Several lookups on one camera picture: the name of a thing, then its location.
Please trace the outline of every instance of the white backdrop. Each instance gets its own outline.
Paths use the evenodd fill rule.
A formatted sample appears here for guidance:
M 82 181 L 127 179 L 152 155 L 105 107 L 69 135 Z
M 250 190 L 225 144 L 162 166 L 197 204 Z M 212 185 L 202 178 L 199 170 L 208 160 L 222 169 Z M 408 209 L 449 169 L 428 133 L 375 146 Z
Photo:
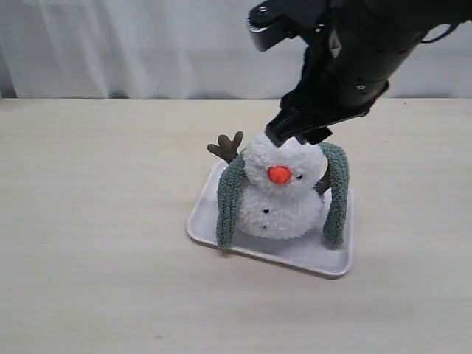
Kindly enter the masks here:
M 304 44 L 258 52 L 254 0 L 0 0 L 0 87 L 18 97 L 279 98 Z M 472 24 L 421 46 L 388 97 L 472 97 Z

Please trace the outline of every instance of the brown antler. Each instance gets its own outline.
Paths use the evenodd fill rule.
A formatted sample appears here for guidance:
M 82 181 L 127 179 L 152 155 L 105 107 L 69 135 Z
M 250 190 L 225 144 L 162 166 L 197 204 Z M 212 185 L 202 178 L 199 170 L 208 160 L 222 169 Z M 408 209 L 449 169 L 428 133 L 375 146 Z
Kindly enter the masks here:
M 208 144 L 206 148 L 210 153 L 218 156 L 229 164 L 231 161 L 236 159 L 237 155 L 239 155 L 237 149 L 241 145 L 242 141 L 242 131 L 238 131 L 232 141 L 228 136 L 221 134 L 218 137 L 218 145 Z
M 328 189 L 331 188 L 331 177 L 330 177 L 330 165 L 328 164 L 326 172 L 324 173 L 322 179 L 316 183 L 315 191 L 319 196 L 322 196 L 326 193 Z

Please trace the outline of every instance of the black robotic arm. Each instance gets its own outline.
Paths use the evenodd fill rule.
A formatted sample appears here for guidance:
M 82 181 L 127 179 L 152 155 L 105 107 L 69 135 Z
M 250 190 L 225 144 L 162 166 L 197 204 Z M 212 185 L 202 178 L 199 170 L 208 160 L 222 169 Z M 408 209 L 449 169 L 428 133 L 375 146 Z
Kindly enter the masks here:
M 268 0 L 249 13 L 260 51 L 285 38 L 308 45 L 301 79 L 265 127 L 276 145 L 295 136 L 317 144 L 328 126 L 364 117 L 389 78 L 429 32 L 472 20 L 472 0 Z

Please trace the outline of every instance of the light wood surface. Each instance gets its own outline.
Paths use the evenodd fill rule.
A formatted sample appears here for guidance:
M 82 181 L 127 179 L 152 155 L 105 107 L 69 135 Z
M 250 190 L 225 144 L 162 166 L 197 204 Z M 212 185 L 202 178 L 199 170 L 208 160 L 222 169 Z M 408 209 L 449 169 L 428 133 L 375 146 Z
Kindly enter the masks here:
M 193 243 L 220 133 L 277 101 L 0 100 L 0 352 L 468 353 L 472 100 L 333 127 L 355 258 L 324 280 Z

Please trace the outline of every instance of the white fluffy snowman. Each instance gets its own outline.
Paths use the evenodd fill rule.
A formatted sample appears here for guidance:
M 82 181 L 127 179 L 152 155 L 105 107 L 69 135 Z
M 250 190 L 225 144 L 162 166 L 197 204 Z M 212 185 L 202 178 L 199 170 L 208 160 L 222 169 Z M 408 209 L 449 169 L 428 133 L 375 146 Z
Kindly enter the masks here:
M 241 136 L 235 136 L 237 146 L 242 139 L 239 133 Z M 218 142 L 225 148 L 221 137 Z M 226 149 L 233 151 L 218 185 L 216 233 L 220 247 L 229 247 L 235 229 L 254 237 L 283 240 L 302 236 L 319 225 L 324 198 L 316 186 L 325 157 L 333 199 L 324 236 L 332 244 L 342 243 L 349 169 L 340 147 L 326 142 L 300 144 L 292 138 L 277 148 L 264 133 L 256 135 L 239 154 L 231 143 L 227 140 Z M 222 157 L 216 148 L 220 147 L 212 145 L 210 149 L 209 145 L 211 152 Z

